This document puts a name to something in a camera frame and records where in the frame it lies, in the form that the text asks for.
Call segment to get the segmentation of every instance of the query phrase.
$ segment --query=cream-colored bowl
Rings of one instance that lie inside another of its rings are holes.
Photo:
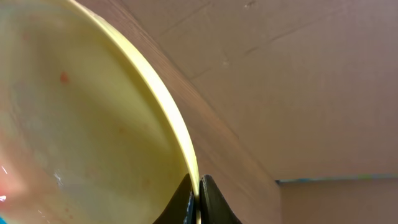
[[[182,117],[118,31],[75,1],[0,2],[0,217],[153,223],[187,173],[198,196]]]

